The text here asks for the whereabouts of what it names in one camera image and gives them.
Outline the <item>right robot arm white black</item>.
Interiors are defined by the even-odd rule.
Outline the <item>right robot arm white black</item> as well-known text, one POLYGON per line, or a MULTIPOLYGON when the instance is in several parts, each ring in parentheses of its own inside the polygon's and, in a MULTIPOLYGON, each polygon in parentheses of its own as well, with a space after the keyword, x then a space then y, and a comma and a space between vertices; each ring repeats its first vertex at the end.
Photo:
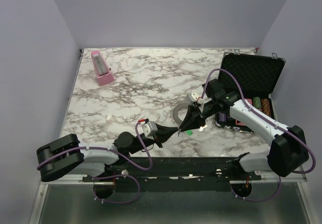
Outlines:
POLYGON ((205 100, 195 94, 187 95, 188 111, 179 126, 181 132, 204 128, 206 119, 225 113, 244 123, 257 133, 269 146, 268 152, 243 154, 231 167, 236 179, 244 179, 253 171, 272 171, 286 177, 296 173, 297 168, 309 158, 304 131, 297 125, 288 127, 256 109, 236 92, 227 93, 217 79, 203 85, 205 100))

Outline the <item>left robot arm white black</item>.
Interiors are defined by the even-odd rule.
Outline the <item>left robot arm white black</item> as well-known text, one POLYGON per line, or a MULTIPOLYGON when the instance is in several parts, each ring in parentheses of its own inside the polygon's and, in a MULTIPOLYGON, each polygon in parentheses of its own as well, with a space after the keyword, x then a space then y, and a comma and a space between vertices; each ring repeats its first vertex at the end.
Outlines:
POLYGON ((144 167, 131 160, 130 155, 139 151, 148 153, 148 146, 162 147, 178 129, 140 120, 142 133, 132 135, 121 133, 113 143, 82 143, 76 134, 68 134, 37 149, 37 170, 42 182, 51 182, 67 174, 88 175, 107 181, 112 174, 109 166, 129 163, 140 170, 148 171, 153 162, 150 155, 148 166, 144 167))

